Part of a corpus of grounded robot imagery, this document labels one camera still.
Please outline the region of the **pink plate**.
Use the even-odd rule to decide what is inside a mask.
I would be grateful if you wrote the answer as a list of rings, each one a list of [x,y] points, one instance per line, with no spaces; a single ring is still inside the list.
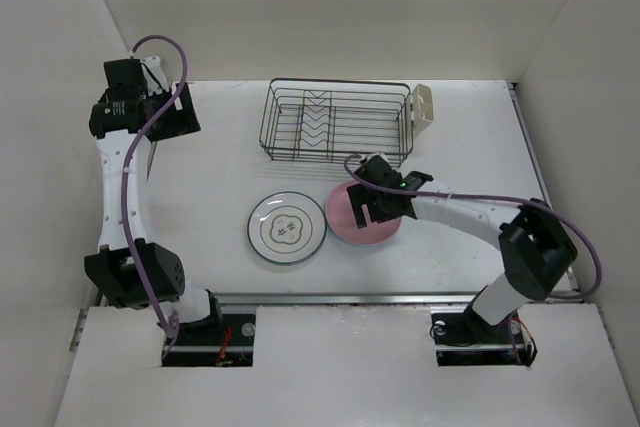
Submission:
[[[402,220],[393,219],[384,223],[373,222],[368,207],[363,206],[367,225],[358,228],[347,189],[355,185],[355,181],[347,181],[336,187],[329,195],[325,214],[332,231],[343,241],[358,246],[373,246],[386,242],[400,229]]]

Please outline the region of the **white flower pattern plate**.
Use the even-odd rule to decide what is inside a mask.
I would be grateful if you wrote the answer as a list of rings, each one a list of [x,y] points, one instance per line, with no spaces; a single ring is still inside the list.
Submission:
[[[312,197],[281,191],[262,199],[246,227],[253,251],[276,266],[295,266],[311,259],[323,246],[328,222]]]

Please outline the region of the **wire dish rack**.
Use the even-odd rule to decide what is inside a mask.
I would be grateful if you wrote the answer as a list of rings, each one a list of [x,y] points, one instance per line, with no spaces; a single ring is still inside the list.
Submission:
[[[278,77],[267,88],[259,145],[274,161],[341,163],[381,153],[399,167],[414,146],[402,82]]]

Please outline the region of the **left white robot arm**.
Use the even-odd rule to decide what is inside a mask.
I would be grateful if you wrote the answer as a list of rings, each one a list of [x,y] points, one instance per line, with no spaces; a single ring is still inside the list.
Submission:
[[[84,260],[88,278],[117,308],[144,309],[189,324],[201,343],[217,341],[224,320],[213,294],[192,286],[178,255],[154,238],[148,177],[155,145],[200,129],[191,94],[175,87],[159,56],[104,65],[107,88],[93,106],[89,130],[100,155],[103,217],[96,253]]]

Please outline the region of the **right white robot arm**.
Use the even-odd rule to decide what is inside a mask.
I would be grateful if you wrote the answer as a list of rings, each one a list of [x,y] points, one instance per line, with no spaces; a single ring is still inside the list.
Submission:
[[[491,200],[458,194],[432,176],[402,175],[382,154],[352,154],[355,185],[348,188],[358,228],[397,218],[437,223],[477,238],[499,251],[503,272],[467,305],[461,329],[488,343],[520,307],[550,297],[577,257],[561,221],[535,199]]]

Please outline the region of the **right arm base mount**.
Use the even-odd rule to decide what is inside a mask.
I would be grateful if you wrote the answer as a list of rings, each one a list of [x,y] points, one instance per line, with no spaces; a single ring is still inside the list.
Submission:
[[[516,313],[489,326],[476,324],[462,312],[436,312],[431,315],[429,335],[439,367],[531,367],[539,352]]]

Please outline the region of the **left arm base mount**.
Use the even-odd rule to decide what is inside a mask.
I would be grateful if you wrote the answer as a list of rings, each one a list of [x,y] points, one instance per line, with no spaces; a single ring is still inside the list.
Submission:
[[[256,315],[254,313],[225,314],[219,325],[180,326],[172,347],[165,342],[167,353],[163,367],[252,367]]]

